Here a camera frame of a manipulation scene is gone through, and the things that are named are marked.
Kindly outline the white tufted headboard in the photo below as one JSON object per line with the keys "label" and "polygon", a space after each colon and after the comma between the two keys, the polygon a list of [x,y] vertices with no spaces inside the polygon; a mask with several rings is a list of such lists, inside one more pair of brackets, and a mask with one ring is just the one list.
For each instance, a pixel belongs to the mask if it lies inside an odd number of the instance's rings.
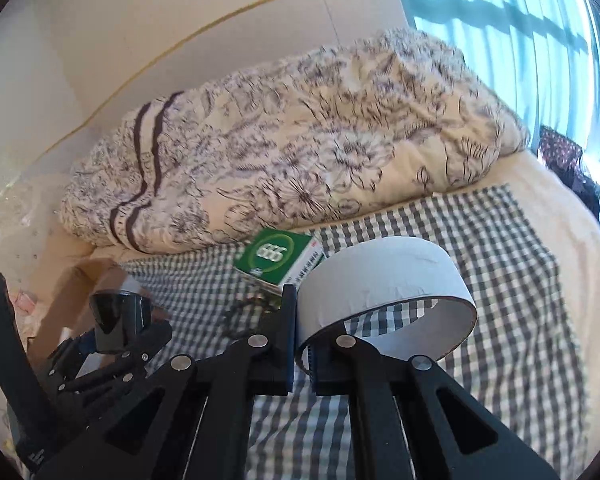
{"label": "white tufted headboard", "polygon": [[10,296],[24,292],[50,304],[65,270],[93,251],[60,222],[68,174],[41,174],[0,199],[0,273]]}

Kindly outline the brown cardboard box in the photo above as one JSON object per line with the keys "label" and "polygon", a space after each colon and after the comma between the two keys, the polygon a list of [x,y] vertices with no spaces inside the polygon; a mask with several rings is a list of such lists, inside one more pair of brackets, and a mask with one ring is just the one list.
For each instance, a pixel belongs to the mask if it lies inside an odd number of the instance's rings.
{"label": "brown cardboard box", "polygon": [[56,284],[54,300],[27,350],[39,382],[52,369],[46,360],[58,344],[96,326],[90,307],[90,298],[95,292],[137,292],[148,298],[148,291],[110,259],[84,260],[69,268]]}

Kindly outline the green 999 medicine box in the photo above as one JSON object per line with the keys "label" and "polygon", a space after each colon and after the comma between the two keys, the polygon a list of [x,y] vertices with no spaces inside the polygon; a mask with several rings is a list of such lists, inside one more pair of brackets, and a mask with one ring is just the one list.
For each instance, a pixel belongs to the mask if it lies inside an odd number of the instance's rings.
{"label": "green 999 medicine box", "polygon": [[298,288],[324,258],[315,235],[263,229],[234,261],[234,269],[267,292],[282,296],[286,285]]}

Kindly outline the floral patterned duvet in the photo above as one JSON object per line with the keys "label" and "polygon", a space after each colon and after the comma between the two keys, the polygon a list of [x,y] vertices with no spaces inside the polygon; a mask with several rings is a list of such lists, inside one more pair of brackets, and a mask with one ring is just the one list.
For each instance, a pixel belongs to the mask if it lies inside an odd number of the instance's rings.
{"label": "floral patterned duvet", "polygon": [[528,141],[460,50],[388,29],[131,110],[74,165],[59,217],[99,247],[178,254],[464,188]]}

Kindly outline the purple floral bag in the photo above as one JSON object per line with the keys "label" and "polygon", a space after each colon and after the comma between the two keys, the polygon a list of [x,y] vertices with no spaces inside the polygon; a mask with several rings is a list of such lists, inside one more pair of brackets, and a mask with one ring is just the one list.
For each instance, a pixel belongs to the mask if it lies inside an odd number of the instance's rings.
{"label": "purple floral bag", "polygon": [[585,207],[598,217],[600,214],[600,185],[582,165],[583,148],[573,140],[547,126],[540,129],[538,155],[562,184],[576,194]]}

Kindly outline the black plastic holder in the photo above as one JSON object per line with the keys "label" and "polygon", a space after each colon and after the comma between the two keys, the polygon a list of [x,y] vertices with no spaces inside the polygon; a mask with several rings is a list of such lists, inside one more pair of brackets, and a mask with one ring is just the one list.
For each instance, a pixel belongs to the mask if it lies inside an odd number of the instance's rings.
{"label": "black plastic holder", "polygon": [[118,354],[151,323],[151,301],[136,292],[100,290],[88,300],[95,320],[95,348]]}

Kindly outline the teal window curtain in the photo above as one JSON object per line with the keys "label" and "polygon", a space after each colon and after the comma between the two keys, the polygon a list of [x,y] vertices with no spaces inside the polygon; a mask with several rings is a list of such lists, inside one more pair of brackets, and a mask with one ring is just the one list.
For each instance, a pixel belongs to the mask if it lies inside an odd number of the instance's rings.
{"label": "teal window curtain", "polygon": [[600,164],[600,10],[593,0],[401,0],[408,24],[459,48],[539,141],[547,126]]}

